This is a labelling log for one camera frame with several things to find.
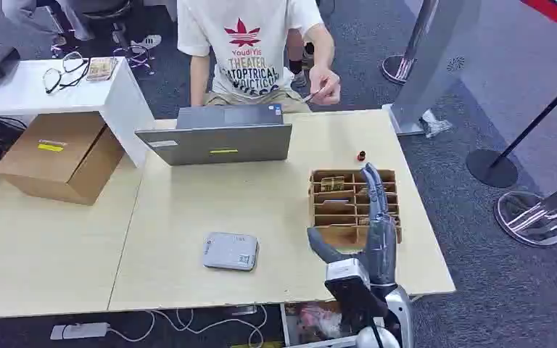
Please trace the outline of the person's left hand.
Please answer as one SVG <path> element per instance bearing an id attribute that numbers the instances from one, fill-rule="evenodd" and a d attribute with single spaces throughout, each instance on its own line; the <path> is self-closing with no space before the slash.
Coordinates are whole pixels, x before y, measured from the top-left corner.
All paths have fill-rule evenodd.
<path id="1" fill-rule="evenodd" d="M 340 102 L 339 76 L 323 65 L 314 65 L 309 72 L 310 101 L 317 105 L 333 105 Z"/>

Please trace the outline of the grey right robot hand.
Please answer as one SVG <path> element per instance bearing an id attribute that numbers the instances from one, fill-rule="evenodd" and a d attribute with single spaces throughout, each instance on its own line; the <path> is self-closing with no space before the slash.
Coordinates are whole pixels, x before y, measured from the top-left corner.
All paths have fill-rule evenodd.
<path id="1" fill-rule="evenodd" d="M 364 250 L 354 254 L 342 254 L 323 241 L 321 233 L 315 227 L 307 229 L 309 245 L 327 264 L 355 258 L 368 271 L 371 284 L 380 287 L 395 286 L 397 231 L 395 219 L 389 215 L 383 180 L 370 162 L 365 164 L 360 173 L 366 180 L 371 205 Z"/>

